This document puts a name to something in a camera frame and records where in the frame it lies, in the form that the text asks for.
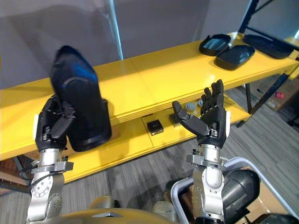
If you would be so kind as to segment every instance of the yellow table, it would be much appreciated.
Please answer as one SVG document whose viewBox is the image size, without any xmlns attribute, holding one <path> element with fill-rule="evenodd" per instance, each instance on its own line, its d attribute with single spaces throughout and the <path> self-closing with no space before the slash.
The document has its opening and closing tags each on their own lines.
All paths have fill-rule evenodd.
<svg viewBox="0 0 299 224">
<path fill-rule="evenodd" d="M 290 74 L 298 65 L 295 60 L 273 59 L 256 51 L 243 66 L 228 71 L 214 65 L 214 57 L 199 53 L 199 43 L 94 67 L 102 97 L 108 100 L 111 124 L 119 126 L 121 136 L 71 156 L 75 165 L 73 171 L 65 173 L 67 182 L 194 137 L 168 121 L 171 110 L 167 109 L 173 100 L 196 100 L 205 87 L 218 79 L 223 80 L 225 89 L 230 89 L 273 74 Z M 48 78 L 1 91 L 1 160 L 36 150 L 33 117 L 52 94 Z M 228 98 L 226 108 L 232 111 L 233 122 L 250 116 Z M 150 119 L 163 120 L 163 134 L 148 134 L 146 122 Z"/>
</svg>

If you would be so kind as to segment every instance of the wire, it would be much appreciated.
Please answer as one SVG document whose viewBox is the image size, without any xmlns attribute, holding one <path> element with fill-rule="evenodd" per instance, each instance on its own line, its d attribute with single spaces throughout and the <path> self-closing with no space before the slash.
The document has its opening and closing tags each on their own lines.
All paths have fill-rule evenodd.
<svg viewBox="0 0 299 224">
<path fill-rule="evenodd" d="M 60 172 L 54 172 L 54 173 L 47 174 L 46 176 L 43 176 L 43 177 L 37 179 L 37 180 L 34 181 L 32 184 L 30 184 L 30 186 L 28 187 L 29 192 L 33 189 L 34 185 L 38 184 L 40 181 L 42 181 L 42 180 L 45 179 L 46 177 L 54 176 L 54 175 L 58 175 L 58 174 L 61 174 L 61 173 L 60 173 Z"/>
<path fill-rule="evenodd" d="M 31 164 L 29 164 L 29 165 L 26 166 L 25 168 L 21 169 L 21 170 L 19 171 L 19 176 L 20 176 L 20 178 L 22 178 L 22 179 L 24 179 L 24 180 L 26 180 L 26 181 L 31 181 L 32 179 L 28 179 L 28 178 L 24 177 L 23 174 L 24 174 L 26 171 L 31 170 L 32 168 L 33 168 L 33 166 L 32 166 Z"/>
</svg>

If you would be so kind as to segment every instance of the small black box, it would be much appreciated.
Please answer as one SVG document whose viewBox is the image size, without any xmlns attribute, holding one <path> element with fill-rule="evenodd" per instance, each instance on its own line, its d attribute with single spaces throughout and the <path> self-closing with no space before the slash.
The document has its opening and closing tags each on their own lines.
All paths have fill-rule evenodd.
<svg viewBox="0 0 299 224">
<path fill-rule="evenodd" d="M 179 122 L 179 119 L 177 118 L 177 116 L 173 113 L 171 115 L 169 115 L 169 120 L 170 122 L 172 123 L 172 125 L 174 127 L 177 127 L 177 126 L 180 126 L 180 122 Z"/>
<path fill-rule="evenodd" d="M 149 123 L 147 123 L 148 129 L 151 133 L 151 135 L 159 134 L 164 131 L 163 126 L 161 125 L 159 120 L 154 120 Z"/>
</svg>

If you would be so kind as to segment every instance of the black plastic lid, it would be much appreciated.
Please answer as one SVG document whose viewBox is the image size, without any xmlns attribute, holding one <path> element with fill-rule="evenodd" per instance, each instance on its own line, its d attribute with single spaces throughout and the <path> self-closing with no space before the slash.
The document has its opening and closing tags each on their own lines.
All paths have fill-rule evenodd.
<svg viewBox="0 0 299 224">
<path fill-rule="evenodd" d="M 220 52 L 215 58 L 214 64 L 226 70 L 235 70 L 247 62 L 254 52 L 255 50 L 251 46 L 236 45 Z"/>
<path fill-rule="evenodd" d="M 95 71 L 81 54 L 63 46 L 50 79 L 60 105 L 66 102 L 75 110 L 75 120 L 66 133 L 73 150 L 82 152 L 107 142 L 112 134 L 107 101 L 101 98 Z"/>
<path fill-rule="evenodd" d="M 205 55 L 216 56 L 220 51 L 228 47 L 230 36 L 225 34 L 216 34 L 207 38 L 200 44 L 199 51 Z"/>
<path fill-rule="evenodd" d="M 257 50 L 276 59 L 286 58 L 294 50 L 292 46 L 289 46 L 279 40 L 270 40 L 263 36 L 245 35 L 243 37 L 243 41 Z"/>
</svg>

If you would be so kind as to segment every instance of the robotic hand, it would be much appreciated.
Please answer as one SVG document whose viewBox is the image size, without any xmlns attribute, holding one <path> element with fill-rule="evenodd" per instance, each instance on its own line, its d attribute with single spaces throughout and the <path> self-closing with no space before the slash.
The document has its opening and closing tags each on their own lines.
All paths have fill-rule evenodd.
<svg viewBox="0 0 299 224">
<path fill-rule="evenodd" d="M 223 108 L 223 83 L 218 80 L 211 85 L 212 93 L 205 88 L 201 97 L 201 118 L 188 114 L 179 104 L 172 103 L 180 123 L 197 135 L 199 150 L 194 149 L 187 161 L 195 164 L 192 194 L 193 214 L 197 224 L 224 223 L 221 191 L 224 186 L 223 160 L 220 150 L 229 134 L 230 113 Z"/>
<path fill-rule="evenodd" d="M 29 186 L 26 223 L 60 214 L 63 172 L 73 168 L 73 163 L 62 157 L 66 136 L 76 152 L 100 146 L 111 137 L 107 101 L 101 98 L 95 71 L 79 52 L 63 46 L 57 52 L 50 79 L 55 95 L 38 117 L 36 146 L 41 155 L 31 170 L 34 179 Z"/>
</svg>

